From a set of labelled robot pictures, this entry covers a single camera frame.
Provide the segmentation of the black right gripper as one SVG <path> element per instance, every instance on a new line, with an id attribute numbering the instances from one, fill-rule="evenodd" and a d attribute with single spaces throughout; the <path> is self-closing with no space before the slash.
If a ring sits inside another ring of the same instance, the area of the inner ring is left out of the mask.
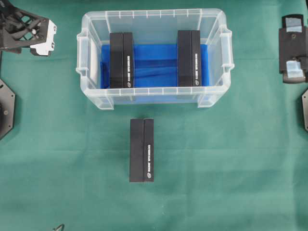
<path id="1" fill-rule="evenodd" d="M 302 14 L 282 17 L 279 29 L 279 73 L 287 84 L 308 81 L 308 28 Z"/>

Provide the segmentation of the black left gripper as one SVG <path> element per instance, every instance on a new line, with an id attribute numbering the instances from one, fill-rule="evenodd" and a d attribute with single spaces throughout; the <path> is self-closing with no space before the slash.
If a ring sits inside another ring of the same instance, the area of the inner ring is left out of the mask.
<path id="1" fill-rule="evenodd" d="M 27 12 L 8 0 L 0 2 L 0 50 L 20 54 L 29 48 L 36 56 L 54 51 L 57 26 L 52 20 Z"/>

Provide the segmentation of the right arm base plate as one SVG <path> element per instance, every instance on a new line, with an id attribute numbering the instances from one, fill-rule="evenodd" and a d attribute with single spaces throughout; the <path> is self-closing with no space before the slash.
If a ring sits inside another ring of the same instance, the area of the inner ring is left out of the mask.
<path id="1" fill-rule="evenodd" d="M 302 99 L 304 129 L 306 132 L 308 132 L 308 89 L 302 94 L 301 99 Z"/>

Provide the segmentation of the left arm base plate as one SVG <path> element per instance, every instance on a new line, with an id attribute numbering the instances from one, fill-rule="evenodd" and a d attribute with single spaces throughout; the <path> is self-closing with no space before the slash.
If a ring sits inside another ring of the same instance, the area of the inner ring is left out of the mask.
<path id="1" fill-rule="evenodd" d="M 14 125 L 15 93 L 0 80 L 0 139 L 10 132 Z"/>

